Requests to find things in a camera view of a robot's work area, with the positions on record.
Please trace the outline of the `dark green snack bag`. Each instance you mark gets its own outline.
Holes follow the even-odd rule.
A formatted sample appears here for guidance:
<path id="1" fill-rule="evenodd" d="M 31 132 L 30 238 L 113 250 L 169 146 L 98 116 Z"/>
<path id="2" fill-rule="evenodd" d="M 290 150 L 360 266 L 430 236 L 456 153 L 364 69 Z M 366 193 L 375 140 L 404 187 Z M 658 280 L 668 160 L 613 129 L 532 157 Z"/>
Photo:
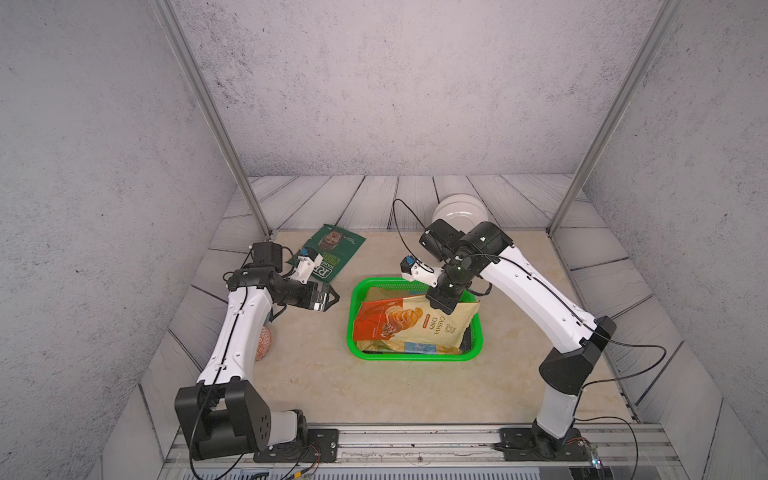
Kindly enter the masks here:
<path id="1" fill-rule="evenodd" d="M 322 282 L 331 283 L 334 278 L 347 265 L 357 253 L 366 239 L 341 227 L 324 224 L 310 239 L 308 239 L 299 252 L 290 260 L 295 265 L 298 255 L 307 251 L 316 251 L 322 256 L 322 261 L 314 268 L 312 277 Z"/>

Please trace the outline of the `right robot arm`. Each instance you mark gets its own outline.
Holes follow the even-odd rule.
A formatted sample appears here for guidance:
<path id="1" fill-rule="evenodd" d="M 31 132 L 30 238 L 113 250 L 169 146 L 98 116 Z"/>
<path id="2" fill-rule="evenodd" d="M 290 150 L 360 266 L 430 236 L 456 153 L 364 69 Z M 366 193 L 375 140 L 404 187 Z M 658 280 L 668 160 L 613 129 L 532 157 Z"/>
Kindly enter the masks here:
<path id="1" fill-rule="evenodd" d="M 481 278 L 511 299 L 552 343 L 539 367 L 546 388 L 533 423 L 536 441 L 553 449 L 565 442 L 575 422 L 581 391 L 616 330 L 607 317 L 596 318 L 578 307 L 544 278 L 500 227 L 483 221 L 463 233 L 436 220 L 420 244 L 442 262 L 430 267 L 409 255 L 400 264 L 404 279 L 428 286 L 433 308 L 450 314 L 472 282 Z"/>

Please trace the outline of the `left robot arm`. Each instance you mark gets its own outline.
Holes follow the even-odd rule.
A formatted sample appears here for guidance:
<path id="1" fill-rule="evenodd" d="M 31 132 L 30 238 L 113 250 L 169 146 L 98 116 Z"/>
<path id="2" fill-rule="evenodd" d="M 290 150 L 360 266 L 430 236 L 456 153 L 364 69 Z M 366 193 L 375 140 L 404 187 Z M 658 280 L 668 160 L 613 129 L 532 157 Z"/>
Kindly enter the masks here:
<path id="1" fill-rule="evenodd" d="M 327 283 L 285 278 L 268 268 L 239 269 L 227 280 L 228 307 L 211 357 L 174 408 L 190 457 L 202 461 L 309 446 L 300 410 L 274 413 L 253 385 L 262 329 L 273 306 L 325 312 L 340 296 Z"/>

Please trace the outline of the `green plastic basket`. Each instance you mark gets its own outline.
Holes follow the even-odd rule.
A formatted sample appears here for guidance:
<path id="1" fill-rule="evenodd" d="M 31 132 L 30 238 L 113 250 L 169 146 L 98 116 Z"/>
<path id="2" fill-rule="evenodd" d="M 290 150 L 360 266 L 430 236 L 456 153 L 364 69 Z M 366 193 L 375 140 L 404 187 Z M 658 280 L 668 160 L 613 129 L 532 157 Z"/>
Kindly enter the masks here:
<path id="1" fill-rule="evenodd" d="M 427 287 L 395 277 L 373 277 L 353 290 L 346 342 L 371 361 L 468 361 L 482 350 L 479 302 L 464 293 L 451 315 L 433 309 Z"/>

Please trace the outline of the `white plate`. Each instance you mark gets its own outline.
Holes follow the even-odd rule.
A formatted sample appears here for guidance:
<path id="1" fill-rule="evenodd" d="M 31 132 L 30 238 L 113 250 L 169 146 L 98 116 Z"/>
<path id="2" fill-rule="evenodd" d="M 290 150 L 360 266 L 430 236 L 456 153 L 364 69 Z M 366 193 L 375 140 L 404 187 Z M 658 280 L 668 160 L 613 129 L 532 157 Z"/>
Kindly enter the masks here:
<path id="1" fill-rule="evenodd" d="M 482 222 L 489 221 L 490 215 L 484 203 L 470 194 L 453 194 L 441 200 L 432 216 L 432 221 L 444 220 L 454 229 L 468 233 Z"/>

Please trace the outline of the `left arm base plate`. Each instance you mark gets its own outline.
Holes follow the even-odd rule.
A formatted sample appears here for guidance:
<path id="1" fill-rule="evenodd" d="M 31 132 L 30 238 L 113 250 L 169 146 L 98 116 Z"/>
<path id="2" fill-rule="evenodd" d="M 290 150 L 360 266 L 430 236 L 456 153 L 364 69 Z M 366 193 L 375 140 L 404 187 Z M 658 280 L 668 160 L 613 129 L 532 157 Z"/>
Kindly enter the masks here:
<path id="1" fill-rule="evenodd" d="M 339 430 L 312 428 L 300 432 L 292 442 L 268 447 L 256 453 L 253 461 L 265 463 L 334 463 L 339 447 Z"/>

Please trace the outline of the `left frame post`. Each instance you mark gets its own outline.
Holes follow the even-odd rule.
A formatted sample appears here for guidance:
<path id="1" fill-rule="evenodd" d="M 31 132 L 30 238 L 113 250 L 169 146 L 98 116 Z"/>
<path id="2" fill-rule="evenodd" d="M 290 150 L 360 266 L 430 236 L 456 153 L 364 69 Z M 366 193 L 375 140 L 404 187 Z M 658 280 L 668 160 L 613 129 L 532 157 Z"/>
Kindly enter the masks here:
<path id="1" fill-rule="evenodd" d="M 272 236 L 272 229 L 260 207 L 257 197 L 249 182 L 240 157 L 223 123 L 213 97 L 205 83 L 200 67 L 195 59 L 190 44 L 183 32 L 173 3 L 168 0 L 151 1 L 170 47 L 189 84 L 201 113 L 211 130 L 225 163 L 232 174 L 236 186 L 250 214 L 254 217 L 261 238 Z"/>

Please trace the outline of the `frame post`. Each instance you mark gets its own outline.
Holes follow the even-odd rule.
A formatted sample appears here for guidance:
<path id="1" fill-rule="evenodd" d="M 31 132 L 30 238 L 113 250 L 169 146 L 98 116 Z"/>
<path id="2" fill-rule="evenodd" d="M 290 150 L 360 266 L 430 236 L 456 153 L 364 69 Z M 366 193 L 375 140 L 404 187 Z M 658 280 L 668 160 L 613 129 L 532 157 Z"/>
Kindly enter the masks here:
<path id="1" fill-rule="evenodd" d="M 594 171 L 614 131 L 630 105 L 634 93 L 651 67 L 655 56 L 676 19 L 681 4 L 682 1 L 680 0 L 665 0 L 661 3 L 660 9 L 644 41 L 630 64 L 606 115 L 573 174 L 571 183 L 552 220 L 546 228 L 550 239 L 553 239 L 557 231 L 564 225 L 566 217 L 576 202 L 578 193 L 583 189 Z"/>
<path id="2" fill-rule="evenodd" d="M 272 229 L 260 207 L 257 197 L 249 182 L 240 157 L 223 123 L 213 97 L 205 83 L 200 67 L 195 59 L 190 44 L 183 32 L 173 3 L 168 0 L 151 1 L 170 47 L 189 84 L 201 113 L 211 130 L 225 163 L 232 174 L 236 186 L 250 214 L 254 217 L 261 238 L 272 236 Z"/>

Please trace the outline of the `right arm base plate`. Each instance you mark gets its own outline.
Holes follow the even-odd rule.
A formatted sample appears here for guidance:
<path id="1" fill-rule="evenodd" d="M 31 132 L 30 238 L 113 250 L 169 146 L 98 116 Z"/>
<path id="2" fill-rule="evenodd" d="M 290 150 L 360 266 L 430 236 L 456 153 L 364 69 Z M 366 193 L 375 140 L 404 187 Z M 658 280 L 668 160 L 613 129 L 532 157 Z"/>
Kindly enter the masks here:
<path id="1" fill-rule="evenodd" d="M 592 453 L 580 431 L 571 427 L 561 439 L 554 439 L 536 425 L 509 427 L 499 431 L 500 441 L 492 448 L 507 462 L 590 462 Z"/>

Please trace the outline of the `aluminium front rail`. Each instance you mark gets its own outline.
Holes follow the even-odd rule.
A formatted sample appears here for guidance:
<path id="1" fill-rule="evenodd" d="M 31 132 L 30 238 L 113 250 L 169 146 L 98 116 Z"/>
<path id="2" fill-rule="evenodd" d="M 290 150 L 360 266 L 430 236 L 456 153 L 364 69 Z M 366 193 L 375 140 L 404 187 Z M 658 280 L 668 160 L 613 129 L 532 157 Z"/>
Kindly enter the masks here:
<path id="1" fill-rule="evenodd" d="M 316 425 L 310 444 L 193 461 L 177 437 L 163 479 L 683 479 L 657 425 L 581 424 L 562 451 L 534 452 L 523 426 Z"/>

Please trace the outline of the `right frame post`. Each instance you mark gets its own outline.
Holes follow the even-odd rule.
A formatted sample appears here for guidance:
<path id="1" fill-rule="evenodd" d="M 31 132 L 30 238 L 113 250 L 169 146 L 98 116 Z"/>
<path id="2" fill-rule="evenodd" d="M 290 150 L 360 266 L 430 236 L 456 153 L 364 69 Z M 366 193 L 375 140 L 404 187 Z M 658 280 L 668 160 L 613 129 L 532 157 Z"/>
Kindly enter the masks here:
<path id="1" fill-rule="evenodd" d="M 614 131 L 630 105 L 634 93 L 651 67 L 655 56 L 676 19 L 681 4 L 682 1 L 680 0 L 665 0 L 661 3 L 660 9 L 644 41 L 630 64 L 606 115 L 573 174 L 571 183 L 552 220 L 546 228 L 550 239 L 553 239 L 557 231 L 564 225 L 566 217 L 576 202 L 578 193 L 583 189 L 594 171 Z"/>

